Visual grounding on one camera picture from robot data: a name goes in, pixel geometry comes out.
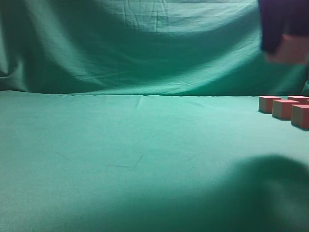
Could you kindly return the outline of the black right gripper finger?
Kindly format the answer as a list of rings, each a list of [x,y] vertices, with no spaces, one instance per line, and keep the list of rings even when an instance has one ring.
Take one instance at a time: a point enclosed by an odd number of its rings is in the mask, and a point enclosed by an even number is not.
[[[261,50],[274,56],[281,44],[282,18],[274,14],[261,14]]]

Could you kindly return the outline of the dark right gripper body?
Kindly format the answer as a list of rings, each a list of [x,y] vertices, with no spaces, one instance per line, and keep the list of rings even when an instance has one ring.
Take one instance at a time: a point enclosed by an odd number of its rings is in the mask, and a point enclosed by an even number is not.
[[[307,0],[259,0],[263,36],[289,34],[308,36],[309,2]]]

